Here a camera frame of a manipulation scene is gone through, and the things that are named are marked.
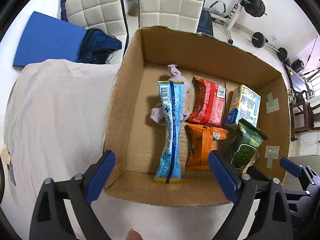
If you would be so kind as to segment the person hand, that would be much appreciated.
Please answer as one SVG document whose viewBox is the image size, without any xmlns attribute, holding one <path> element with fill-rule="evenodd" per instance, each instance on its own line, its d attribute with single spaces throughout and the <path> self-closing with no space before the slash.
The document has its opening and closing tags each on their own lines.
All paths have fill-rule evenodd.
<svg viewBox="0 0 320 240">
<path fill-rule="evenodd" d="M 137 231 L 130 229 L 125 240 L 143 240 L 143 238 Z"/>
</svg>

